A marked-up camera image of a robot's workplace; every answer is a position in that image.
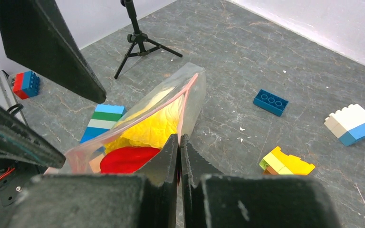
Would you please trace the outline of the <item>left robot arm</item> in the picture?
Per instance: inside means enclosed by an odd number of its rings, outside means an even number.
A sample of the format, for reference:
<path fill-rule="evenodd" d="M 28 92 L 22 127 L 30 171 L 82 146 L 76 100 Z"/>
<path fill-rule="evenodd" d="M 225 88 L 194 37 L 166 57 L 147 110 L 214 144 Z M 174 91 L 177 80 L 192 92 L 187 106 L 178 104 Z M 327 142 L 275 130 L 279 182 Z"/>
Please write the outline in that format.
<path fill-rule="evenodd" d="M 106 91 L 81 54 L 54 0 L 0 0 L 6 56 L 65 89 L 101 104 Z M 62 168 L 62 152 L 0 106 L 0 227 L 27 178 L 41 168 Z"/>

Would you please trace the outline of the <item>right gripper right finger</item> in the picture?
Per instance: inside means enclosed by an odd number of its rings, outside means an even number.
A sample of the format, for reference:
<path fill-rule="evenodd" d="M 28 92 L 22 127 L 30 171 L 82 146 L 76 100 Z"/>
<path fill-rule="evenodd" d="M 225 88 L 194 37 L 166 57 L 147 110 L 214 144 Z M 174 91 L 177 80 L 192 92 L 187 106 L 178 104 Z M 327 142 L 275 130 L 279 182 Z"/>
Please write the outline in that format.
<path fill-rule="evenodd" d="M 180 142 L 187 228 L 338 228 L 322 184 L 304 176 L 225 175 L 204 159 L 189 136 Z"/>

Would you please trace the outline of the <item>clear zip top bag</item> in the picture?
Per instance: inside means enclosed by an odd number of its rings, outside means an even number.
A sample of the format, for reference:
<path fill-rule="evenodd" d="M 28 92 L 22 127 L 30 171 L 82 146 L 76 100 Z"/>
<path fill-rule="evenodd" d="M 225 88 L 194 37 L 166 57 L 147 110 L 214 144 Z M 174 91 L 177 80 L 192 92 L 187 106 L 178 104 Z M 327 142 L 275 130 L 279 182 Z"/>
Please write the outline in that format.
<path fill-rule="evenodd" d="M 47 173 L 133 173 L 171 135 L 190 135 L 206 95 L 205 69 L 187 63 L 127 111 L 111 129 L 65 153 L 66 163 Z"/>

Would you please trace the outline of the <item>yellow toy cabbage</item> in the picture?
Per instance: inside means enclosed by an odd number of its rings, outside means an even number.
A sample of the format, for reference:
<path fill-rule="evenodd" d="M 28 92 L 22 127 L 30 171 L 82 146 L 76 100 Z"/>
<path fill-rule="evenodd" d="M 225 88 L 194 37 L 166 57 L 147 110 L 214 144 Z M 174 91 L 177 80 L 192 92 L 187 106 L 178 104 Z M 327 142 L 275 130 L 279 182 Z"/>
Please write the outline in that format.
<path fill-rule="evenodd" d="M 138 102 L 142 109 L 122 117 L 112 128 L 115 129 L 121 124 L 137 118 L 152 107 L 157 107 L 157 103 L 168 96 L 173 89 L 173 87 L 154 89 Z M 184 99 L 185 94 L 182 93 L 181 96 L 163 109 L 124 131 L 117 139 L 104 146 L 105 153 L 108 154 L 123 147 L 153 147 L 161 149 L 169 136 L 177 133 Z"/>

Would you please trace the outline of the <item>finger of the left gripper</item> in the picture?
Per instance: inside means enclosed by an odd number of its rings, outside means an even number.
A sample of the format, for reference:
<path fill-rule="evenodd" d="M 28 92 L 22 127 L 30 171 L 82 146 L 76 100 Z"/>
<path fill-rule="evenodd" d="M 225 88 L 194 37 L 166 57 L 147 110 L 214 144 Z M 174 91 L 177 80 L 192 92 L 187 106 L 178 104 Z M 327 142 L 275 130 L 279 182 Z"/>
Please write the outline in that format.
<path fill-rule="evenodd" d="M 54 0 L 0 0 L 0 34 L 9 59 L 92 102 L 106 100 Z"/>
<path fill-rule="evenodd" d="M 66 158 L 44 138 L 0 106 L 0 159 L 61 168 Z"/>

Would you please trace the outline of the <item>red toy bell pepper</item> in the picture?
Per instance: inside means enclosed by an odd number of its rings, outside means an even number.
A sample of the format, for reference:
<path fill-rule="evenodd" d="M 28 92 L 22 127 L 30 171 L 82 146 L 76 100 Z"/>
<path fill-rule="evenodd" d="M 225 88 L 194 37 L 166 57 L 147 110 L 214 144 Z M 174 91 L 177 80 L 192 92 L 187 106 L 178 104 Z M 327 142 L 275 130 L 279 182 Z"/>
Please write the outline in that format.
<path fill-rule="evenodd" d="M 160 149 L 153 147 L 123 147 L 111 151 L 100 162 L 100 173 L 130 174 L 148 163 Z"/>

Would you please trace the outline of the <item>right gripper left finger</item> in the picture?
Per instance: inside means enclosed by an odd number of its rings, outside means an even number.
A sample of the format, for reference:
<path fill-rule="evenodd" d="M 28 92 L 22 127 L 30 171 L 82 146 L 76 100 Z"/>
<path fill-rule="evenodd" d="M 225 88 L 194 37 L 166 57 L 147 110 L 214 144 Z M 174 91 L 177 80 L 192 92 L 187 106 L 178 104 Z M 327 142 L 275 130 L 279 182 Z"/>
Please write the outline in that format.
<path fill-rule="evenodd" d="M 37 175 L 20 193 L 10 228 L 173 228 L 178 135 L 134 174 Z"/>

